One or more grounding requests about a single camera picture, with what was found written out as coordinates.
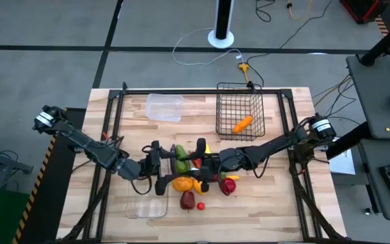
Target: clear plastic container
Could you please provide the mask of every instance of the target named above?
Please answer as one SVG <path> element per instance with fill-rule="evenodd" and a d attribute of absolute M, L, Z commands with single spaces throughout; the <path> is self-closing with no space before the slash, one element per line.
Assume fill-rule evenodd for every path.
<path fill-rule="evenodd" d="M 183 108 L 180 95 L 148 94 L 146 115 L 149 119 L 179 122 Z"/>

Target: white paper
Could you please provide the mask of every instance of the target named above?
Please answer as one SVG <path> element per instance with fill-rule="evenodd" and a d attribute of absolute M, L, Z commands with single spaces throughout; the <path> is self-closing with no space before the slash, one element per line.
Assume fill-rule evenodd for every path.
<path fill-rule="evenodd" d="M 330 161 L 330 172 L 356 175 L 351 150 L 347 150 Z"/>

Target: orange toy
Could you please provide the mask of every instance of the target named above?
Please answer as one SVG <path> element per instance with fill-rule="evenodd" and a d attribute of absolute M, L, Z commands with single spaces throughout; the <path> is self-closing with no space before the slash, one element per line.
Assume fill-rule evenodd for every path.
<path fill-rule="evenodd" d="M 233 133 L 239 133 L 241 132 L 244 128 L 246 128 L 248 125 L 252 123 L 252 116 L 247 116 L 241 122 L 239 122 L 233 129 Z"/>

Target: black metal frame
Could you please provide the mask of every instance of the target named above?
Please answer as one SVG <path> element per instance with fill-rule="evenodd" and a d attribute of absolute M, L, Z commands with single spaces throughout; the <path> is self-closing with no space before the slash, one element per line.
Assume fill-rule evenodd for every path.
<path fill-rule="evenodd" d="M 112 110 L 112 103 L 115 98 L 118 98 L 118 104 L 116 108 L 116 116 L 114 120 L 114 129 L 112 130 L 112 137 L 118 136 L 118 129 L 119 129 L 119 122 L 121 118 L 121 111 L 123 109 L 123 97 L 124 95 L 147 95 L 154 92 L 160 92 L 161 94 L 216 94 L 217 90 L 212 89 L 127 89 L 127 86 L 125 83 L 123 84 L 123 90 L 110 90 L 108 94 L 108 103 L 106 105 L 106 113 L 104 118 L 104 124 L 102 127 L 102 132 L 107 132 L 110 122 L 110 115 Z M 235 93 L 235 91 L 222 91 L 223 93 Z M 284 133 L 289 131 L 288 128 L 288 121 L 286 116 L 286 109 L 284 105 L 284 99 L 286 98 L 288 100 L 289 106 L 290 106 L 290 113 L 292 118 L 293 126 L 296 126 L 298 124 L 297 121 L 297 113 L 295 109 L 295 104 L 293 100 L 293 94 L 291 89 L 264 89 L 262 90 L 262 94 L 271 94 L 271 95 L 277 95 L 278 97 L 278 104 L 280 109 L 280 115 L 282 120 L 282 127 L 284 130 Z M 290 163 L 290 167 L 294 167 L 296 169 L 296 162 L 294 154 L 296 153 L 293 149 L 288 149 L 288 159 Z M 89 198 L 89 207 L 87 211 L 84 213 L 81 220 L 78 222 L 80 225 L 77 227 L 84 227 L 82 242 L 100 242 L 102 240 L 103 235 L 103 227 L 104 227 L 104 218 L 106 215 L 106 207 L 107 207 L 107 199 L 108 199 L 108 191 L 110 186 L 110 172 L 107 171 L 105 175 L 105 179 L 102 183 L 102 186 L 99 189 L 99 192 L 97 192 L 98 184 L 99 184 L 99 178 L 100 178 L 100 167 L 95 168 L 94 175 L 93 175 L 93 183 L 91 185 L 91 194 Z M 311 185 L 311 179 L 309 177 L 309 170 L 306 168 L 306 172 L 303 174 L 305 179 L 305 188 L 307 191 L 307 194 L 309 195 L 309 199 L 314 202 L 315 205 L 315 198 L 313 195 L 312 185 Z M 303 236 L 303 241 L 306 241 L 308 239 L 311 239 L 313 237 L 309 236 L 308 231 L 308 224 L 307 219 L 305 215 L 305 210 L 303 208 L 303 201 L 298 193 L 297 187 L 301 186 L 300 182 L 296 182 L 296 178 L 293 178 L 293 186 L 295 190 L 295 197 L 296 197 L 296 204 L 297 204 L 297 212 L 299 215 L 299 221 L 301 225 L 301 231 Z M 98 203 L 102 201 L 100 212 L 97 220 L 97 229 L 95 233 L 95 237 L 90 237 L 90 230 L 91 230 L 91 221 L 92 221 L 92 213 L 94 209 L 97 207 Z M 313 222 L 313 227 L 315 230 L 315 238 L 320 239 L 322 238 L 322 232 L 320 228 L 320 224 L 315 218 L 315 215 L 311 213 L 311 218 Z"/>

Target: black desk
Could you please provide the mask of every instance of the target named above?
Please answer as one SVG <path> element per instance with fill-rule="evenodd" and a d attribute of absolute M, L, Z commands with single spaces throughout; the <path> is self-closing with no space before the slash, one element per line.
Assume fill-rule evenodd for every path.
<path fill-rule="evenodd" d="M 390 191 L 378 170 L 390 165 L 390 140 L 364 139 L 357 147 L 367 171 L 372 194 L 375 196 L 373 200 L 376 201 L 376 206 L 380 207 L 383 216 L 390 220 Z"/>
<path fill-rule="evenodd" d="M 366 122 L 347 133 L 326 152 L 331 159 L 357 146 L 362 162 L 356 161 L 356 176 L 340 176 L 350 184 L 366 185 L 374 212 L 390 220 L 390 192 L 381 178 L 379 167 L 390 165 L 390 57 L 379 57 L 373 66 L 359 63 L 358 57 L 347 58 L 348 69 L 359 96 Z M 366 176 L 362 177 L 361 169 Z"/>

